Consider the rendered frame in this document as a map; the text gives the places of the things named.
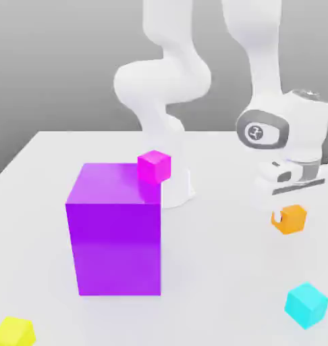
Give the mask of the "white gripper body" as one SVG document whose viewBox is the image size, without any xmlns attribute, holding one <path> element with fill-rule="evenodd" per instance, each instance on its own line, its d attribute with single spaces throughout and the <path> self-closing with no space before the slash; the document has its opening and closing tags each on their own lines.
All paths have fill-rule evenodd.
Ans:
<svg viewBox="0 0 328 346">
<path fill-rule="evenodd" d="M 277 182 L 269 188 L 269 201 L 275 207 L 307 205 L 310 200 L 328 196 L 328 164 L 319 166 L 317 176 L 301 181 Z"/>
</svg>

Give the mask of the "small orange cube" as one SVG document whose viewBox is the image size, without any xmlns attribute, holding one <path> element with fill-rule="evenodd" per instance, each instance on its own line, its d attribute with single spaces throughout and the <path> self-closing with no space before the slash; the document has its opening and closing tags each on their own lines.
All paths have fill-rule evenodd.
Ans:
<svg viewBox="0 0 328 346">
<path fill-rule="evenodd" d="M 282 234 L 292 234 L 304 229 L 307 211 L 301 205 L 290 205 L 280 211 L 281 219 L 275 219 L 275 213 L 271 215 L 271 223 Z"/>
</svg>

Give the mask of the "small yellow cube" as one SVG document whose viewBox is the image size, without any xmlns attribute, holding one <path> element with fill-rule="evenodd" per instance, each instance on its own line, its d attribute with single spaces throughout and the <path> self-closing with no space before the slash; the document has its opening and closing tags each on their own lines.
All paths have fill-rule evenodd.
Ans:
<svg viewBox="0 0 328 346">
<path fill-rule="evenodd" d="M 8 316 L 0 324 L 0 346 L 33 346 L 35 341 L 30 320 Z"/>
</svg>

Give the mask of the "small magenta cube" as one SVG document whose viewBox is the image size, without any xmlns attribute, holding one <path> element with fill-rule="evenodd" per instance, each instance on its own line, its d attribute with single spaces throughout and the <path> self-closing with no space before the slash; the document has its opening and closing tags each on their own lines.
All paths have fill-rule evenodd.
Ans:
<svg viewBox="0 0 328 346">
<path fill-rule="evenodd" d="M 161 184 L 171 177 L 171 157 L 160 151 L 149 151 L 138 156 L 137 169 L 140 180 Z"/>
</svg>

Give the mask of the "small cyan cube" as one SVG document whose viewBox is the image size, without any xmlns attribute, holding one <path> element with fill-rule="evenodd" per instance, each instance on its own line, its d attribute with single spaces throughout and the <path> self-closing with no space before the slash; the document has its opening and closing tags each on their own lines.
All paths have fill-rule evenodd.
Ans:
<svg viewBox="0 0 328 346">
<path fill-rule="evenodd" d="M 328 297 L 309 282 L 290 290 L 284 311 L 304 330 L 320 322 L 328 308 Z"/>
</svg>

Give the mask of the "large purple box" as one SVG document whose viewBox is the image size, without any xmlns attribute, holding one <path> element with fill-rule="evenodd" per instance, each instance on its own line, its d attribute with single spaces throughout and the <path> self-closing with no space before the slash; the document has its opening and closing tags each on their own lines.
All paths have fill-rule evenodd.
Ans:
<svg viewBox="0 0 328 346">
<path fill-rule="evenodd" d="M 161 187 L 132 163 L 87 163 L 65 203 L 81 296 L 161 294 Z"/>
</svg>

